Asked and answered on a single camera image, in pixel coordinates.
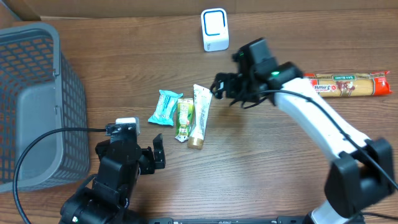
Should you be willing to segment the white cream tube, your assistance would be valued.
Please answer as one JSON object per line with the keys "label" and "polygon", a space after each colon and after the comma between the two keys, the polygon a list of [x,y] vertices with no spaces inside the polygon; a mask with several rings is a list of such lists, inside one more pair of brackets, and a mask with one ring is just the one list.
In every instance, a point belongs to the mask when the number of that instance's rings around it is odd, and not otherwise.
{"label": "white cream tube", "polygon": [[211,105],[212,93],[209,89],[194,84],[195,123],[190,131],[188,147],[202,149],[206,133],[208,113]]}

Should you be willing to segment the green snack packet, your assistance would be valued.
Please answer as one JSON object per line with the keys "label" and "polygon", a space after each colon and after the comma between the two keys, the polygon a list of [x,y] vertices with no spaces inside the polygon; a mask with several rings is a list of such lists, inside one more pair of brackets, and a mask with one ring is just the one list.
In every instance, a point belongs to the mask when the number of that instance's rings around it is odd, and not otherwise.
{"label": "green snack packet", "polygon": [[177,102],[177,125],[175,139],[185,142],[189,138],[193,121],[194,100],[193,98],[179,98]]}

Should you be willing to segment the light blue wipes packet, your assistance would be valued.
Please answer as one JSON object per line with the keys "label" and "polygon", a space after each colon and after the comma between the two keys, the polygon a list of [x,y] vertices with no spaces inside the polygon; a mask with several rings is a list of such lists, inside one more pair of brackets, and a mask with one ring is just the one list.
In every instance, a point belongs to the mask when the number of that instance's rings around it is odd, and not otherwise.
{"label": "light blue wipes packet", "polygon": [[153,115],[148,119],[149,123],[164,126],[174,125],[174,113],[177,109],[178,99],[183,93],[175,93],[170,90],[159,90],[159,100]]}

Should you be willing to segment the orange spaghetti packet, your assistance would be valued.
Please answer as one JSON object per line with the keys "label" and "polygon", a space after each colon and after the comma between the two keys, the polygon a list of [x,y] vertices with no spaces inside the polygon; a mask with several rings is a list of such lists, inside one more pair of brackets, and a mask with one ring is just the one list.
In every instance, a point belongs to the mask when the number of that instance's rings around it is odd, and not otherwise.
{"label": "orange spaghetti packet", "polygon": [[313,89],[322,97],[389,95],[389,71],[372,73],[306,73]]}

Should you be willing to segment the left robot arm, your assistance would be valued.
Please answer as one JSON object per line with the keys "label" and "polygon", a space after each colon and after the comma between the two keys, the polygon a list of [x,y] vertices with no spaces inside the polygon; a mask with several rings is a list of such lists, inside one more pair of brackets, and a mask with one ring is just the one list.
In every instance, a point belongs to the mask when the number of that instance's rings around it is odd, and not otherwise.
{"label": "left robot arm", "polygon": [[129,209],[130,197],[140,175],[165,168],[163,135],[153,146],[141,148],[134,133],[112,135],[95,147],[100,165],[62,206],[62,224],[146,223]]}

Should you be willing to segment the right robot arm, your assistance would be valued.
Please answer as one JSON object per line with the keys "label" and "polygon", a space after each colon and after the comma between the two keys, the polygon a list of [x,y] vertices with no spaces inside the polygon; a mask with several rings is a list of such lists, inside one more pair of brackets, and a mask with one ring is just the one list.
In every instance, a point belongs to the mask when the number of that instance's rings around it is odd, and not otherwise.
{"label": "right robot arm", "polygon": [[349,223],[362,210],[397,191],[392,147],[348,124],[293,63],[260,63],[245,72],[218,73],[210,86],[217,99],[257,106],[269,100],[294,119],[329,160],[326,201],[304,223]]}

